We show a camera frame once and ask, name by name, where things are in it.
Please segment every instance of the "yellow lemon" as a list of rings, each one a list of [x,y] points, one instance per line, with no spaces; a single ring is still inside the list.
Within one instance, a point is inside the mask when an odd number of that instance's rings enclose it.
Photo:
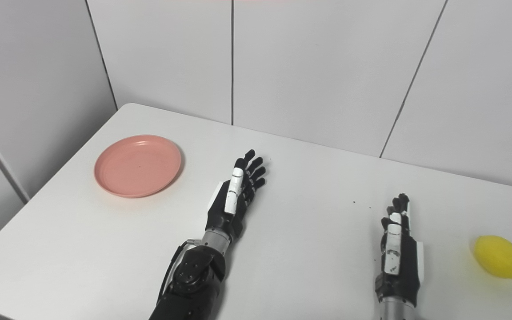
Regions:
[[[512,243],[497,236],[480,236],[475,242],[473,255],[489,273],[512,279]]]

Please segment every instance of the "robotic hand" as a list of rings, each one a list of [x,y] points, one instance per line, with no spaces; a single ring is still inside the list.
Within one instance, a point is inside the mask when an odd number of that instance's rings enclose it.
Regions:
[[[381,221],[382,273],[375,281],[381,320],[415,319],[416,296],[424,280],[424,251],[411,236],[409,204],[408,197],[400,194]]]
[[[226,249],[240,236],[246,209],[256,190],[266,183],[261,178],[266,172],[262,157],[248,165],[255,155],[250,150],[238,158],[231,179],[217,186],[209,203],[203,239],[187,240],[177,248],[150,320],[206,320],[210,316],[225,277]],[[192,248],[183,253],[187,246]]]

